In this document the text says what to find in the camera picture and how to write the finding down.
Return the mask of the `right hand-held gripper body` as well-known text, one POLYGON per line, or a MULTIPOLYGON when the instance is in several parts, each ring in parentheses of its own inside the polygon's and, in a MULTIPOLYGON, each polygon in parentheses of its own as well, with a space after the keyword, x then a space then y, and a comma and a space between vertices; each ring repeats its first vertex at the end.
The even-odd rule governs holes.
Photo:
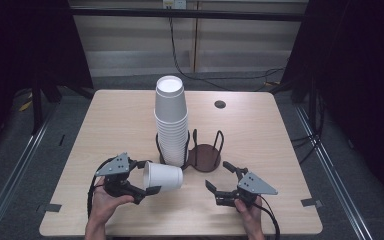
POLYGON ((217 205, 234 207, 235 199, 242 200, 247 207, 251 207, 258 196, 262 194, 277 195, 278 191, 261 179, 259 176, 250 172, 247 168, 237 167, 238 183, 235 190, 230 192, 219 191, 214 193, 217 205))

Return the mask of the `black metal stand post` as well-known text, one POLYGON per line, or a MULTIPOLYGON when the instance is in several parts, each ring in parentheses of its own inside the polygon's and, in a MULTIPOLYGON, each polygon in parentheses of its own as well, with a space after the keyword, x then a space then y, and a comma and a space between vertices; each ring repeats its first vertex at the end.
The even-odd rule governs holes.
POLYGON ((33 104, 33 130, 32 134, 35 135, 43 123, 42 113, 42 97, 40 82, 37 77, 32 80, 32 104, 33 104))

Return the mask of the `dark brown cup holder rack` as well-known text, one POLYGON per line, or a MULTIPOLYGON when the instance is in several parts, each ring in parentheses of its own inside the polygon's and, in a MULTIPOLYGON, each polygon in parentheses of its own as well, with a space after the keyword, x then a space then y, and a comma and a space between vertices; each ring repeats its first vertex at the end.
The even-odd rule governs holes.
POLYGON ((185 170, 193 167, 203 173, 212 172, 218 168, 221 162, 221 152, 224 145, 224 135, 218 131, 213 144, 199 144, 198 132, 187 132, 180 140, 177 140, 172 151, 163 144, 163 138, 156 134, 155 142, 159 152, 159 161, 162 164, 180 167, 185 170))

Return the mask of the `white wall outlet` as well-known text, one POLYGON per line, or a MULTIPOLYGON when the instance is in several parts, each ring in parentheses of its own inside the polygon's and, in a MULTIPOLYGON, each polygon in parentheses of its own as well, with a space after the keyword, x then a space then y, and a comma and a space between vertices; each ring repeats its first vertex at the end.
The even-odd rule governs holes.
POLYGON ((178 9, 186 10, 187 1, 186 0, 162 0, 164 9, 178 9))

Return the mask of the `metal floor rail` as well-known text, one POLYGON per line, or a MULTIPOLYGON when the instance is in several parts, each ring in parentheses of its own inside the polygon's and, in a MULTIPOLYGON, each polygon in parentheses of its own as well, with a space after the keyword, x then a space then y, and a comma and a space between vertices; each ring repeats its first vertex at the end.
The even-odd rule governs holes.
POLYGON ((8 206, 14 196, 14 192, 19 186, 23 175, 26 173, 32 158, 34 157, 34 154, 36 153, 38 146, 47 131, 49 122, 51 121, 54 113, 55 110, 51 109, 45 115, 43 122, 39 124, 38 129, 29 136, 28 142, 23 148, 23 152, 17 158, 17 163, 11 173, 6 177, 5 184, 0 189, 0 221, 8 209, 8 206))
POLYGON ((359 240, 374 240, 363 216, 345 187, 343 180, 336 170, 320 137, 310 127, 310 120, 305 109, 298 106, 296 107, 296 112, 357 238, 359 240))

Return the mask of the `dark curtain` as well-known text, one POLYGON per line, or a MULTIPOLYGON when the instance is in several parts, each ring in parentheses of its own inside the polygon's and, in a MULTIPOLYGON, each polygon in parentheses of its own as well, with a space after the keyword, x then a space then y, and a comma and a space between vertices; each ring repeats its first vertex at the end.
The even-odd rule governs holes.
POLYGON ((0 0, 0 127, 16 92, 91 88, 85 52, 68 0, 0 0))
POLYGON ((282 81, 316 87, 384 185, 384 0, 308 0, 282 81))

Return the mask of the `stack of white paper cups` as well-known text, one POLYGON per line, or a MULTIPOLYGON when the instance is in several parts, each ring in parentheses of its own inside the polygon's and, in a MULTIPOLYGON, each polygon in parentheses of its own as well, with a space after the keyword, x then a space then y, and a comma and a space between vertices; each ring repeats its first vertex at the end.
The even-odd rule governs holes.
POLYGON ((183 82, 163 76, 156 84, 154 116, 157 146, 165 164, 181 167, 187 158, 188 109, 183 82))

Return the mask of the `black horizontal metal bar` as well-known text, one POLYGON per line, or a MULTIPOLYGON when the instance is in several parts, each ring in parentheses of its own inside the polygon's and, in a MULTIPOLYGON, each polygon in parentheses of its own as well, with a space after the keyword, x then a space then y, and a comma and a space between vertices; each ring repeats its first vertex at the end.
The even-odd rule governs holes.
POLYGON ((191 19, 286 21, 286 22, 301 22, 307 19, 307 16, 305 14, 177 10, 177 9, 159 10, 159 9, 71 7, 68 10, 68 12, 72 15, 84 15, 84 16, 162 17, 162 18, 191 18, 191 19))

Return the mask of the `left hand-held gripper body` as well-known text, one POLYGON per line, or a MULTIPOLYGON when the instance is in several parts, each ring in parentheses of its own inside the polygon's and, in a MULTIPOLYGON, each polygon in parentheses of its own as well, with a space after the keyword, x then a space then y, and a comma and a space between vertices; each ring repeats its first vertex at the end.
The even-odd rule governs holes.
POLYGON ((126 152, 104 161, 96 170, 95 177, 103 177, 104 190, 112 197, 130 195, 138 205, 146 196, 145 190, 132 185, 128 178, 136 167, 137 160, 132 160, 126 152))

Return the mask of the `single white paper cup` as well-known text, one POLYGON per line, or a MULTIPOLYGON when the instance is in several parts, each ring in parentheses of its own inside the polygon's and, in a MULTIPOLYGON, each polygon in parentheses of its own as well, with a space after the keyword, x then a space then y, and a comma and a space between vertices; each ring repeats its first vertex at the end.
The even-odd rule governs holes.
POLYGON ((160 186, 161 191, 177 190, 183 184, 183 171, 176 166, 147 162, 143 183, 145 188, 160 186))

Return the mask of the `grey floor tape strip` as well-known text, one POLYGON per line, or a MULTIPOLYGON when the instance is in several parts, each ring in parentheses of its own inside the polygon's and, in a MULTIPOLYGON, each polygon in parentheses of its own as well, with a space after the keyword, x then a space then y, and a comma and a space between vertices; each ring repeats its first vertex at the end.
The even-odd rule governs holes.
POLYGON ((323 204, 320 200, 315 200, 313 198, 302 199, 301 204, 303 207, 314 206, 316 208, 320 208, 323 206, 323 204))
POLYGON ((61 204, 41 204, 36 208, 38 213, 46 213, 46 212, 59 212, 61 209, 61 204))

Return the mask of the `person's right hand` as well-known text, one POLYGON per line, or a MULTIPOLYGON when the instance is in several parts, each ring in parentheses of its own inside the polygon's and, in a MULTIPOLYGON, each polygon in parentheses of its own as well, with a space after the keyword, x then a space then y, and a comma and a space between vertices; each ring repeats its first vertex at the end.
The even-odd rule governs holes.
POLYGON ((234 200, 236 209, 240 213, 244 230, 246 234, 251 231, 262 231, 261 227, 261 210, 259 209, 262 206, 260 198, 257 198, 254 203, 256 206, 248 208, 245 203, 240 199, 234 200))

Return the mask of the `person's left hand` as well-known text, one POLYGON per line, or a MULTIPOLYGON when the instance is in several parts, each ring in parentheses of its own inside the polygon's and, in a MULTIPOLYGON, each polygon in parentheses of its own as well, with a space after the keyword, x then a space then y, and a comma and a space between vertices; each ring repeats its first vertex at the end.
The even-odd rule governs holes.
POLYGON ((103 184, 103 177, 101 177, 95 184, 92 197, 92 209, 87 224, 89 228, 104 228, 107 221, 119 206, 134 201, 134 198, 130 195, 121 197, 110 196, 104 190, 103 184))

